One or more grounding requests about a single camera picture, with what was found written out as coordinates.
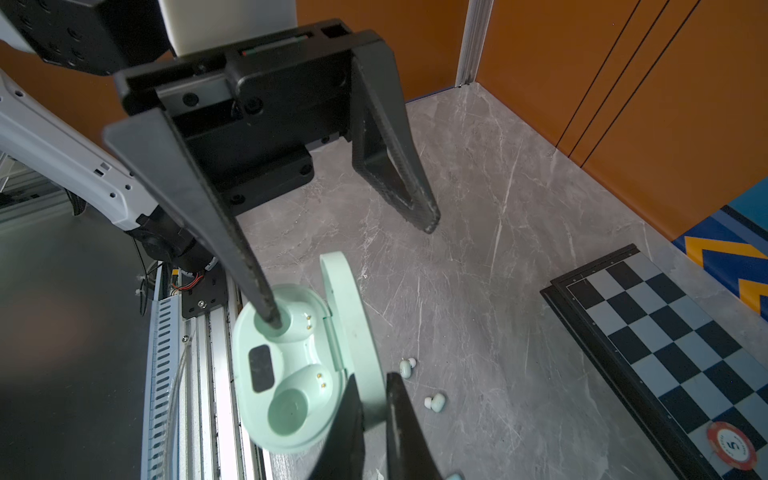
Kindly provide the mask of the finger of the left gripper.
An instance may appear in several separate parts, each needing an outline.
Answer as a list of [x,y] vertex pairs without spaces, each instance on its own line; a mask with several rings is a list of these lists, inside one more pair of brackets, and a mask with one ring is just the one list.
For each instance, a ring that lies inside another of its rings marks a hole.
[[431,234],[440,211],[417,153],[392,50],[382,41],[351,58],[352,166],[407,222]]
[[261,319],[282,319],[266,276],[239,223],[193,158],[169,116],[152,109],[103,130],[114,155],[181,226],[223,264]]

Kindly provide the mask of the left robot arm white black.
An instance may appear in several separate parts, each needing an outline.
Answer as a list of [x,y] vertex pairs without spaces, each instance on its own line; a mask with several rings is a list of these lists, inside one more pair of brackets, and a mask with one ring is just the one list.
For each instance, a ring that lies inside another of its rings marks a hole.
[[292,1],[5,1],[1,39],[114,80],[125,118],[93,142],[1,79],[1,150],[199,273],[221,263],[282,324],[237,222],[307,184],[310,148],[342,137],[354,170],[413,226],[440,212],[416,152],[394,54],[340,20],[297,23]]

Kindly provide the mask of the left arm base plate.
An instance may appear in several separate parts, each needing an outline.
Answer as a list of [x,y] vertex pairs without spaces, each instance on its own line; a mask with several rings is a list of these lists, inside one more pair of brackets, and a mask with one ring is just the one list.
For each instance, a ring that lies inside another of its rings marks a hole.
[[181,300],[181,316],[192,319],[204,315],[228,301],[227,279],[221,265],[204,274],[198,283],[178,294]]

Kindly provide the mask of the mint earbud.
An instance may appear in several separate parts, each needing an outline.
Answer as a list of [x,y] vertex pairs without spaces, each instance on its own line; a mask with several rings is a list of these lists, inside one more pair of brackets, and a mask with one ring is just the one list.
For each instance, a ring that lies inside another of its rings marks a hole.
[[441,392],[425,397],[423,400],[424,407],[435,413],[440,413],[445,408],[446,403],[447,398]]
[[403,379],[409,379],[414,373],[417,360],[414,357],[403,359],[399,363],[399,374]]

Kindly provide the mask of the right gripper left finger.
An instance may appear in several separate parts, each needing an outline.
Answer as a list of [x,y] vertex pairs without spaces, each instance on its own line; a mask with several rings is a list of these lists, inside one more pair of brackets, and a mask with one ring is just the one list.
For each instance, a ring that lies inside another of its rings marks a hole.
[[360,480],[364,461],[363,405],[352,375],[309,479]]

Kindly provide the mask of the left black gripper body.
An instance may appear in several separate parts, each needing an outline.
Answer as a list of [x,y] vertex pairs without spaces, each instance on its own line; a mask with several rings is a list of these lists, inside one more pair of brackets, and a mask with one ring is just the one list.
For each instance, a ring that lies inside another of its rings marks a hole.
[[125,112],[160,108],[233,214],[309,183],[310,150],[351,140],[352,52],[379,40],[331,20],[134,66]]

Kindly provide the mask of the mint green earbud case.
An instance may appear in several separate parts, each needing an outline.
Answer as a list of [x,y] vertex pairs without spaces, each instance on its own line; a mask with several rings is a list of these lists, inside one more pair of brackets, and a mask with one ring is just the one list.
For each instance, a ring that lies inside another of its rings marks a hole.
[[357,385],[364,428],[386,419],[385,375],[351,267],[341,252],[319,260],[324,295],[277,285],[281,327],[246,304],[232,332],[241,423],[253,443],[272,453],[301,452],[323,439],[349,380]]

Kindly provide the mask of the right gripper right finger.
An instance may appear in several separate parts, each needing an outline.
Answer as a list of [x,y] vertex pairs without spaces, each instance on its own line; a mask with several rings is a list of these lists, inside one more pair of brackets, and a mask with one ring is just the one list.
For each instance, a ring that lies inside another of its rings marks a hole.
[[441,480],[399,373],[386,376],[387,475],[394,480]]

